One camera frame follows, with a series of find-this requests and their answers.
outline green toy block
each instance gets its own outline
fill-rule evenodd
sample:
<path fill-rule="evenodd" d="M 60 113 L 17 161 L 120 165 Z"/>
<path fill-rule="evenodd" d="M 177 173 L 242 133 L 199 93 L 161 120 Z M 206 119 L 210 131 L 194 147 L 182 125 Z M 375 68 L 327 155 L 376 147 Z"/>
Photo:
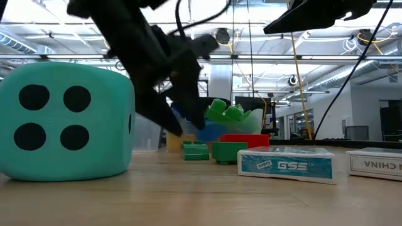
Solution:
<path fill-rule="evenodd" d="M 247 149 L 247 143 L 214 142 L 212 143 L 212 158 L 218 164 L 237 164 L 237 152 Z"/>
<path fill-rule="evenodd" d="M 230 106 L 226 111 L 225 111 L 225 116 L 229 117 L 235 121 L 240 121 L 240 117 L 243 115 L 242 108 L 240 109 L 238 107 L 233 107 Z"/>
<path fill-rule="evenodd" d="M 184 144 L 181 154 L 184 160 L 209 160 L 208 147 L 205 144 Z"/>
<path fill-rule="evenodd" d="M 223 100 L 215 99 L 210 108 L 218 113 L 223 113 L 226 109 L 226 103 Z"/>

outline wall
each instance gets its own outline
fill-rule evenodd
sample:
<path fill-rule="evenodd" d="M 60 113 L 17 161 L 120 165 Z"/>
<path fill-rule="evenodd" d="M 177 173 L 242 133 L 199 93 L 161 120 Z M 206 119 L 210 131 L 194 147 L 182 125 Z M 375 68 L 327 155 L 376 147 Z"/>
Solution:
<path fill-rule="evenodd" d="M 371 141 L 382 141 L 380 100 L 401 100 L 400 87 L 352 86 L 352 110 L 355 126 L 369 126 Z"/>
<path fill-rule="evenodd" d="M 314 131 L 317 131 L 318 124 L 328 108 L 331 101 L 334 99 L 336 93 L 339 89 L 329 89 L 329 94 L 313 94 L 308 98 L 306 103 L 306 110 L 313 109 L 314 113 Z M 277 117 L 285 117 L 285 139 L 289 139 L 289 121 L 287 116 L 297 112 L 303 111 L 301 103 L 292 103 L 291 107 L 281 107 L 277 109 Z M 342 120 L 348 120 L 348 126 L 352 126 L 352 99 L 350 97 L 350 85 L 348 84 L 341 95 L 338 97 L 335 104 L 332 106 L 331 110 L 327 114 L 320 131 L 318 133 L 317 139 L 325 138 L 344 138 L 342 131 Z"/>

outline teal dice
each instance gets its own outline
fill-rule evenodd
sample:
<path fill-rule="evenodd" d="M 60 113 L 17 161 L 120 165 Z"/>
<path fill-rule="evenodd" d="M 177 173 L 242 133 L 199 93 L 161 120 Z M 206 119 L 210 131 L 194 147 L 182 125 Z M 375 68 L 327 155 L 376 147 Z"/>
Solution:
<path fill-rule="evenodd" d="M 134 117 L 133 85 L 119 73 L 74 63 L 19 67 L 0 83 L 0 172 L 28 181 L 122 173 Z"/>

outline wooden table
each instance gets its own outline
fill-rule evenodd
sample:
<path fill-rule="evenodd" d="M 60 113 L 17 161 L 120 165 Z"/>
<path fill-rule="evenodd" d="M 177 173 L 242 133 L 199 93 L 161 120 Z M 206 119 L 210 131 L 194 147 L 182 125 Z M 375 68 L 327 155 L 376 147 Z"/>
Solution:
<path fill-rule="evenodd" d="M 236 166 L 137 153 L 112 178 L 28 183 L 0 176 L 0 225 L 402 225 L 402 182 L 347 176 L 340 184 L 237 176 Z"/>

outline fluorescent light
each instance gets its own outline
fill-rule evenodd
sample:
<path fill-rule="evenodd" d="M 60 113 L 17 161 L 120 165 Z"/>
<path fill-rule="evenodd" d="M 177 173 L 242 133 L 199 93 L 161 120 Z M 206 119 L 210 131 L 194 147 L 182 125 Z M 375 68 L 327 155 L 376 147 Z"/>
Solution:
<path fill-rule="evenodd" d="M 350 18 L 352 16 L 352 12 L 346 13 L 346 16 L 344 16 L 341 20 L 345 20 L 346 18 Z"/>
<path fill-rule="evenodd" d="M 211 55 L 211 59 L 230 59 L 230 55 Z"/>
<path fill-rule="evenodd" d="M 233 90 L 234 93 L 239 93 L 239 94 L 251 94 L 252 90 Z M 290 94 L 290 91 L 277 91 L 277 90 L 255 90 L 255 93 L 259 94 Z"/>
<path fill-rule="evenodd" d="M 239 55 L 237 56 L 238 59 L 251 59 L 251 55 Z M 253 59 L 256 60 L 292 60 L 294 56 L 279 56 L 279 55 L 253 55 Z"/>
<path fill-rule="evenodd" d="M 103 59 L 103 55 L 47 55 L 49 59 Z"/>
<path fill-rule="evenodd" d="M 6 55 L 0 55 L 0 59 L 41 59 L 40 55 L 12 55 L 12 54 L 6 54 Z"/>
<path fill-rule="evenodd" d="M 402 60 L 402 56 L 366 56 L 365 60 Z"/>
<path fill-rule="evenodd" d="M 329 91 L 306 91 L 303 94 L 329 94 Z"/>
<path fill-rule="evenodd" d="M 302 60 L 357 60 L 360 56 L 302 56 Z"/>

